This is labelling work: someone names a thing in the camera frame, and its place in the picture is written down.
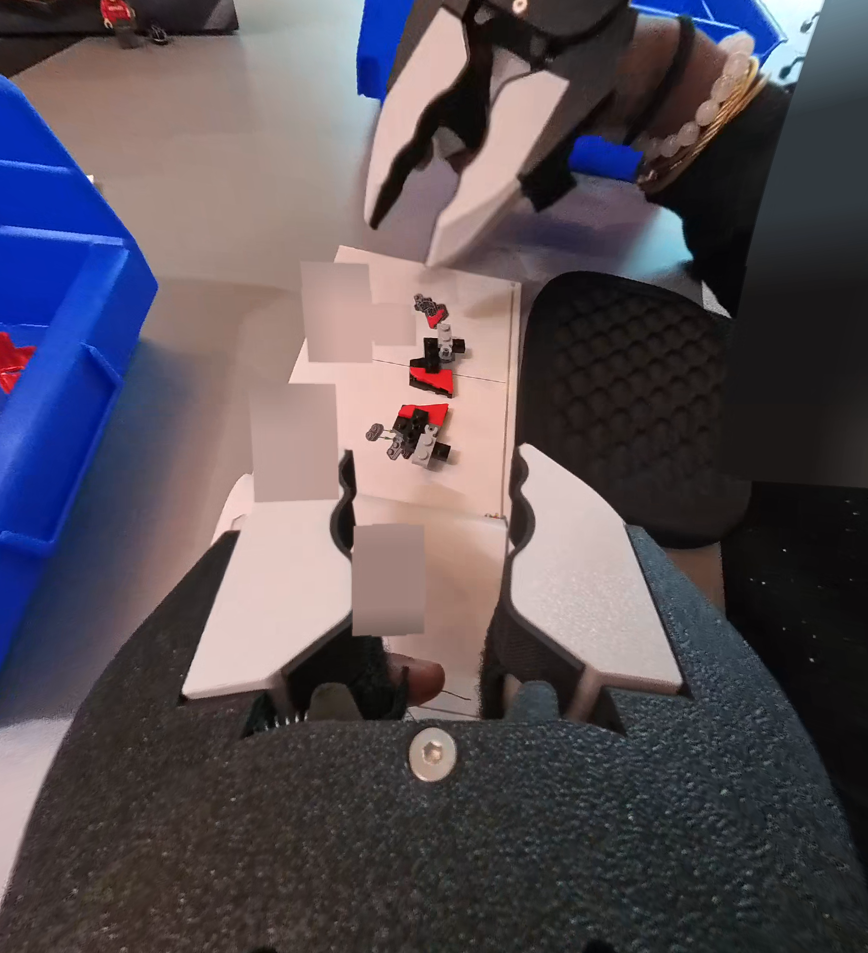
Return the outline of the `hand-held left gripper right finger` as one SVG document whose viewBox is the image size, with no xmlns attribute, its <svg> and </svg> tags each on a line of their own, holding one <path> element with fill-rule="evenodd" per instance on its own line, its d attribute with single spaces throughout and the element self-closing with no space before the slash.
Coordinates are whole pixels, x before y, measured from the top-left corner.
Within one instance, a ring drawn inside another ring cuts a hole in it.
<svg viewBox="0 0 868 953">
<path fill-rule="evenodd" d="M 594 489 L 529 443 L 511 463 L 509 618 L 601 688 L 675 695 L 682 676 L 626 525 Z"/>
</svg>

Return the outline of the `gold bangle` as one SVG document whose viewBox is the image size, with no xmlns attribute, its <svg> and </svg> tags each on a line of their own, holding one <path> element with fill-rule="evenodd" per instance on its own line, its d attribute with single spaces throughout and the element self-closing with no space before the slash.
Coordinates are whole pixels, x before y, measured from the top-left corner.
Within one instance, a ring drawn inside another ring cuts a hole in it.
<svg viewBox="0 0 868 953">
<path fill-rule="evenodd" d="M 648 161 L 635 182 L 647 195 L 655 195 L 679 178 L 711 145 L 724 128 L 740 115 L 767 85 L 768 76 L 761 72 L 759 60 L 751 56 L 737 86 L 718 105 L 711 122 L 700 127 L 695 142 L 680 148 L 670 157 Z"/>
</svg>

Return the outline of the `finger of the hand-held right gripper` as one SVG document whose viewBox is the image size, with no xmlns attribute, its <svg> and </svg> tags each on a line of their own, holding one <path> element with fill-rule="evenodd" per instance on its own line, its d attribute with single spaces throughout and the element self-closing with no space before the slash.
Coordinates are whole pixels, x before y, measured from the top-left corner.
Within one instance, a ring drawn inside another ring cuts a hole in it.
<svg viewBox="0 0 868 953">
<path fill-rule="evenodd" d="M 368 161 L 365 223 L 377 230 L 437 128 L 441 101 L 470 63 L 475 4 L 413 4 L 397 47 Z"/>
<path fill-rule="evenodd" d="M 499 88 L 484 142 L 438 216 L 428 267 L 451 265 L 517 200 L 527 160 L 567 87 L 566 79 L 543 70 L 510 79 Z"/>
</svg>

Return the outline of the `white instruction booklet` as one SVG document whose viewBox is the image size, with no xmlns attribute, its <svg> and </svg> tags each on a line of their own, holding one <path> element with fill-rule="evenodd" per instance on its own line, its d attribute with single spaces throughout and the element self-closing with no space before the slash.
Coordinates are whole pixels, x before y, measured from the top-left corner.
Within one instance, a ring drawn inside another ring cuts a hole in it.
<svg viewBox="0 0 868 953">
<path fill-rule="evenodd" d="M 250 375 L 257 503 L 334 498 L 342 451 L 354 455 L 352 578 L 373 592 L 356 611 L 381 622 L 389 650 L 440 661 L 445 691 L 417 718 L 469 720 L 479 650 L 499 592 L 504 489 L 516 389 L 521 288 L 502 278 L 428 269 L 338 248 L 339 263 L 303 261 L 305 340 L 290 382 Z M 409 384 L 441 321 L 467 353 L 449 399 Z M 449 459 L 424 470 L 390 459 L 403 405 L 447 403 L 440 440 Z M 354 592 L 364 588 L 352 584 Z"/>
</svg>

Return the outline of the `black textured foam pad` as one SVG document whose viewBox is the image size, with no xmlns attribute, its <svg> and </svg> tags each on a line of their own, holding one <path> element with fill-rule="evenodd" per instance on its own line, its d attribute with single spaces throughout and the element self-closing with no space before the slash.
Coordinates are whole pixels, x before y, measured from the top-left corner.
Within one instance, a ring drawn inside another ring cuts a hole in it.
<svg viewBox="0 0 868 953">
<path fill-rule="evenodd" d="M 671 549 L 721 542 L 750 484 L 718 465 L 730 320 L 684 295 L 566 272 L 526 322 L 516 442 Z"/>
</svg>

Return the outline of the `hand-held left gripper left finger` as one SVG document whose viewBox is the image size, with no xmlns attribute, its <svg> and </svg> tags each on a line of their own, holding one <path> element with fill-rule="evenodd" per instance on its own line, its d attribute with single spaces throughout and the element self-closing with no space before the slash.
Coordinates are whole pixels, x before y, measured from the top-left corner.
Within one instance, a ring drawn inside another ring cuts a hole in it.
<svg viewBox="0 0 868 953">
<path fill-rule="evenodd" d="M 340 453 L 334 498 L 254 500 L 242 477 L 218 527 L 235 546 L 181 689 L 187 700 L 267 691 L 292 698 L 289 674 L 351 623 L 354 455 Z"/>
</svg>

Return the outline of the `person's black speckled clothing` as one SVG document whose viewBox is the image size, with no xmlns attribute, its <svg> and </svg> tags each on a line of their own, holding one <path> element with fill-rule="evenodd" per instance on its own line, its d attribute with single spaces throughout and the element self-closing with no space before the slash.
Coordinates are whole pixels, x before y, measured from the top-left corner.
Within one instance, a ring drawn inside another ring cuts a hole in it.
<svg viewBox="0 0 868 953">
<path fill-rule="evenodd" d="M 811 735 L 868 880 L 868 490 L 755 484 L 723 566 L 727 617 Z"/>
</svg>

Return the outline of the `person's left hand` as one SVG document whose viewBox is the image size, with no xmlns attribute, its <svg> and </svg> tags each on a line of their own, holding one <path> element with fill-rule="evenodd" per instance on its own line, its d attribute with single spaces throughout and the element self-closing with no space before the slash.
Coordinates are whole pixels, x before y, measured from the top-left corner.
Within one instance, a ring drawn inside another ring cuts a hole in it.
<svg viewBox="0 0 868 953">
<path fill-rule="evenodd" d="M 387 666 L 392 684 L 402 690 L 409 707 L 427 704 L 444 689 L 446 675 L 437 662 L 388 653 Z"/>
</svg>

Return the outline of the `black red toy brick assembly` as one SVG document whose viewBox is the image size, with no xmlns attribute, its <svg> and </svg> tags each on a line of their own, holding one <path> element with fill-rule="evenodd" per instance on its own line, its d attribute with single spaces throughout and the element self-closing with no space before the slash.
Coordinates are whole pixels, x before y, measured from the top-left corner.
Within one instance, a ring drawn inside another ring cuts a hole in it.
<svg viewBox="0 0 868 953">
<path fill-rule="evenodd" d="M 441 321 L 434 337 L 423 340 L 423 354 L 409 364 L 409 384 L 442 397 L 454 395 L 454 370 L 458 359 L 466 356 L 463 339 L 453 334 L 448 321 Z"/>
<path fill-rule="evenodd" d="M 403 405 L 390 429 L 390 459 L 405 459 L 424 470 L 446 463 L 451 447 L 440 440 L 450 406 L 447 403 Z"/>
</svg>

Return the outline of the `person's right hand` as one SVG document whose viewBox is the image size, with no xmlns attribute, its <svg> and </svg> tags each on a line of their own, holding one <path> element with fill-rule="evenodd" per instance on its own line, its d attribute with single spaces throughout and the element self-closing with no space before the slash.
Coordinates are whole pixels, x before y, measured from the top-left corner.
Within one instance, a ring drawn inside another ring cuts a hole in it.
<svg viewBox="0 0 868 953">
<path fill-rule="evenodd" d="M 614 91 L 586 132 L 614 144 L 663 139 L 688 119 L 684 93 L 697 30 L 689 17 L 641 14 L 618 65 Z"/>
</svg>

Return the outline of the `dark mat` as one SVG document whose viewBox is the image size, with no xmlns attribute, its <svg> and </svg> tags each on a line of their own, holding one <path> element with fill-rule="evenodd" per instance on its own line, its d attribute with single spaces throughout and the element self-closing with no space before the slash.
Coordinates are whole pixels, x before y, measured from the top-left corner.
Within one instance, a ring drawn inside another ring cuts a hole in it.
<svg viewBox="0 0 868 953">
<path fill-rule="evenodd" d="M 233 33 L 239 27 L 233 1 L 128 1 L 117 5 L 130 8 L 141 31 L 156 25 L 172 36 L 192 36 Z M 0 38 L 105 32 L 100 1 L 0 1 Z"/>
</svg>

